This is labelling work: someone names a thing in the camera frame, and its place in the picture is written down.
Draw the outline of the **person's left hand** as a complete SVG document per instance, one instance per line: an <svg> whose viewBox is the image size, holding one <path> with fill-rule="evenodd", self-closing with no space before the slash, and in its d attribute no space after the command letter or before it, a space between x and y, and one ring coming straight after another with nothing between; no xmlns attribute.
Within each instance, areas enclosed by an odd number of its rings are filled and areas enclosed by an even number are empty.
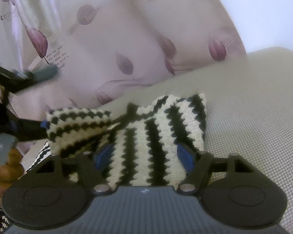
<svg viewBox="0 0 293 234"><path fill-rule="evenodd" d="M2 207L2 197L7 188L24 174L21 160L22 154L13 148L8 154L6 163L0 166L0 208Z"/></svg>

